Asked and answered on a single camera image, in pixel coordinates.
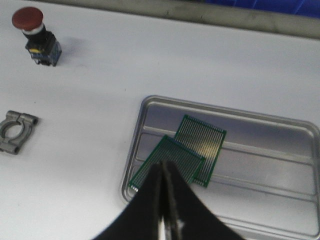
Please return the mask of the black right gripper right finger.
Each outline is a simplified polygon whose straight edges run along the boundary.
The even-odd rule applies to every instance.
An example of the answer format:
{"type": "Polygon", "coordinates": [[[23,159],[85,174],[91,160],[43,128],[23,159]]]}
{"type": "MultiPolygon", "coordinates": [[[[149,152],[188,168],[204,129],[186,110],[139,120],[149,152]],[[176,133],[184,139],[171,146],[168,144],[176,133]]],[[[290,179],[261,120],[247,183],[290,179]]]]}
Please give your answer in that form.
{"type": "Polygon", "coordinates": [[[161,211],[167,240],[242,240],[195,195],[171,161],[161,163],[161,211]]]}

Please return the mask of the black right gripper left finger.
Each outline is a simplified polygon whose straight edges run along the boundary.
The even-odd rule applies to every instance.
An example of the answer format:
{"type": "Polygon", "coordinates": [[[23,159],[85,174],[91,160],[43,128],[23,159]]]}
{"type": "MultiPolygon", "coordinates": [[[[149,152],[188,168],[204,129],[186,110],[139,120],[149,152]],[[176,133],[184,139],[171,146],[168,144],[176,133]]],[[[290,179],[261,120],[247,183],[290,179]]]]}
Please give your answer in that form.
{"type": "Polygon", "coordinates": [[[154,164],[122,213],[96,240],[157,240],[161,219],[162,166],[154,164]]]}

